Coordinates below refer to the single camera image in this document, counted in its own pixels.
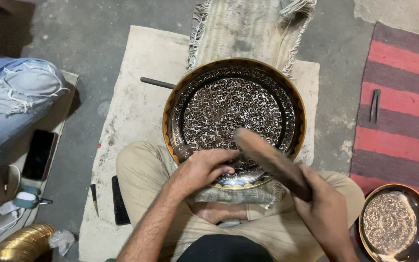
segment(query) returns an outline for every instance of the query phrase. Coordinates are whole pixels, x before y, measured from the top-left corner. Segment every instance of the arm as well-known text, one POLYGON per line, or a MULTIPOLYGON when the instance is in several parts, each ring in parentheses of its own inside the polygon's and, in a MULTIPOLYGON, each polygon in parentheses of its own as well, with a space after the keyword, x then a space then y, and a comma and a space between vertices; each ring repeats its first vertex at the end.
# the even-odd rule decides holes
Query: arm
POLYGON ((309 166, 299 167, 313 190, 309 203, 293 197, 306 227, 331 262, 359 262, 349 238, 346 198, 309 166))
POLYGON ((218 164, 237 155, 237 150, 203 150, 195 152, 181 164, 137 224, 119 253, 117 262, 158 260, 162 243, 180 202, 219 175, 233 173, 232 167, 218 164))

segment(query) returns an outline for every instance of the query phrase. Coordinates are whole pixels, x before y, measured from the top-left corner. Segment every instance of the red striped rug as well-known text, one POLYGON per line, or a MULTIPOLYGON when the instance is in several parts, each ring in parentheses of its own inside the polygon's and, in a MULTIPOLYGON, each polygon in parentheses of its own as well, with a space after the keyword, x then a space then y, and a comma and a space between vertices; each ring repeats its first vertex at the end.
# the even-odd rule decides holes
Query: red striped rug
POLYGON ((374 28, 350 174, 365 195, 388 183, 419 192, 419 34, 379 22, 374 28), (369 122, 374 89, 381 89, 377 124, 369 122))

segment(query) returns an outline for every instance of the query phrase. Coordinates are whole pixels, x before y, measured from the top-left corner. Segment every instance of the stack of brass plates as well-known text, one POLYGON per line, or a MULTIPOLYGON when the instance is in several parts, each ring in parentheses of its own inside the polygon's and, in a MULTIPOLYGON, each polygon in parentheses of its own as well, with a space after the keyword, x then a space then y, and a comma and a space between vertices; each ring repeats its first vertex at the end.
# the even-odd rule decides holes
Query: stack of brass plates
POLYGON ((47 223, 32 224, 0 243, 0 261, 33 262, 50 249, 48 240, 55 228, 47 223))

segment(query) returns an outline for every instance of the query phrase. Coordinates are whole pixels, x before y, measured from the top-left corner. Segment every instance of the lap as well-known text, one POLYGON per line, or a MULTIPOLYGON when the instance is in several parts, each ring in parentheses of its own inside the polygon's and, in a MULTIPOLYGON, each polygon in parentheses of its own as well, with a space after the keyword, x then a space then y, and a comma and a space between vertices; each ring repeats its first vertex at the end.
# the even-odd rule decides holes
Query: lap
MULTIPOLYGON (((176 166, 166 148, 136 142, 124 148, 116 159, 122 197, 133 227, 140 221, 176 166)), ((349 226, 358 217, 364 202, 361 189, 348 177, 318 172, 347 199, 349 226)), ((259 219, 230 228, 219 228, 195 216, 184 202, 178 208, 161 250, 160 258, 176 260, 191 243, 203 235, 242 235, 263 245, 277 261, 316 261, 323 251, 310 234, 286 194, 259 219)))

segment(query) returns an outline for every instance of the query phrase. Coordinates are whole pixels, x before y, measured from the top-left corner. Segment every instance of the smartphone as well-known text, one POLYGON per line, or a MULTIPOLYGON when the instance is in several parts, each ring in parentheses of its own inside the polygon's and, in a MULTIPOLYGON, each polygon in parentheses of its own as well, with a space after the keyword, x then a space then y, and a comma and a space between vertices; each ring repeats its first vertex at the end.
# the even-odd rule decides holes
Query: smartphone
POLYGON ((46 180, 57 140, 58 134, 56 133, 35 130, 22 170, 23 178, 37 181, 46 180))
POLYGON ((113 203, 114 203, 114 218, 116 220, 116 225, 128 225, 130 224, 129 215, 125 209, 124 200, 122 199, 121 190, 119 188, 119 181, 117 176, 112 178, 113 185, 113 203))

